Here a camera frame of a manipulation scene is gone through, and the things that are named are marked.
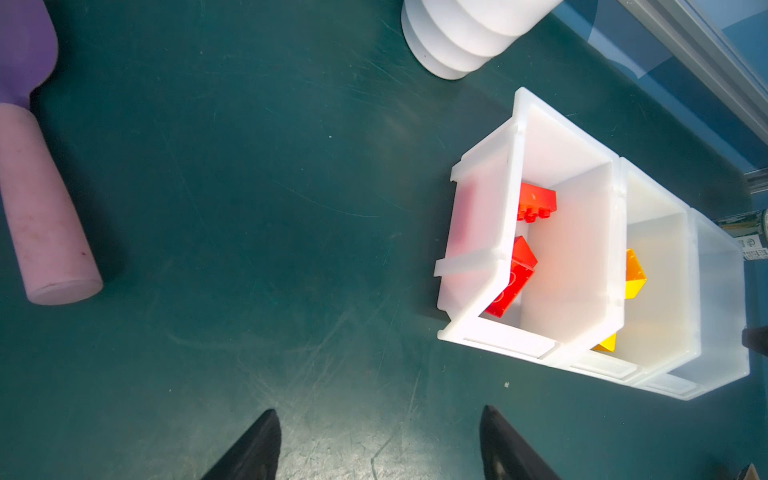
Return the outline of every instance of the metal frame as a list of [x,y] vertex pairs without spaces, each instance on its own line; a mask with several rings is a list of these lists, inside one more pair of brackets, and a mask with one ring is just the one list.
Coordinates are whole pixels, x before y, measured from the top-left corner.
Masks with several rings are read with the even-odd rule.
[[619,0],[768,144],[768,88],[723,32],[688,0]]

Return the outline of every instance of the stacked white cups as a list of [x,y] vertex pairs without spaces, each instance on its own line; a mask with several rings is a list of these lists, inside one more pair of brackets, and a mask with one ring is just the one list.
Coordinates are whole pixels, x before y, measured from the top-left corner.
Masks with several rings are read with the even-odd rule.
[[405,0],[402,33],[424,67],[456,80],[502,53],[561,0]]

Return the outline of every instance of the yellow lego brick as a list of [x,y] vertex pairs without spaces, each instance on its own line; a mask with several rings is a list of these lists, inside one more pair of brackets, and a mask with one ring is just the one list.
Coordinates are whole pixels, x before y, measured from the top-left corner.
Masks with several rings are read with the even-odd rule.
[[595,352],[615,352],[616,351],[616,334],[609,336],[599,344],[592,348]]
[[648,277],[631,248],[627,250],[627,291],[624,298],[632,299],[642,290]]

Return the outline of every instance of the storage bin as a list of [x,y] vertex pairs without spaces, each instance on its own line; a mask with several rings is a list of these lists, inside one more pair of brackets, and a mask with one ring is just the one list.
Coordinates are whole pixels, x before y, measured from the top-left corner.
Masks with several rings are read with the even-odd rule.
[[[624,324],[626,175],[618,155],[525,88],[512,118],[452,169],[456,194],[438,308],[438,338],[568,365]],[[556,190],[558,211],[517,221],[520,183]],[[512,244],[525,234],[535,274],[501,319],[483,315],[507,286]]]
[[614,353],[588,350],[570,370],[633,384],[699,356],[700,299],[690,207],[622,158],[627,174],[627,248],[648,280],[624,304]]
[[693,208],[689,220],[698,245],[700,355],[641,383],[648,391],[685,400],[750,373],[749,351],[741,344],[746,328],[741,245]]
[[[530,91],[451,180],[438,338],[678,399],[749,373],[738,242]],[[517,221],[521,182],[555,190],[557,211]],[[484,310],[519,235],[538,263],[499,319]],[[627,248],[647,282],[625,301]],[[617,331],[615,352],[591,350]]]

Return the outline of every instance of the red lego brick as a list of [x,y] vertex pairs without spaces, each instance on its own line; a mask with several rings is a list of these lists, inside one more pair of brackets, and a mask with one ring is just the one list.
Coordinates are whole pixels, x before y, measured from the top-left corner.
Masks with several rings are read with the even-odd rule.
[[518,220],[525,220],[526,223],[534,223],[536,217],[549,218],[551,213],[557,209],[557,192],[530,184],[520,184]]
[[486,313],[489,313],[495,317],[502,318],[504,314],[515,301],[515,298],[520,294],[525,284],[530,280],[534,274],[534,268],[536,267],[536,257],[528,242],[523,237],[515,238],[515,245],[512,249],[512,264],[509,272],[509,284],[497,297],[496,300],[485,309]]

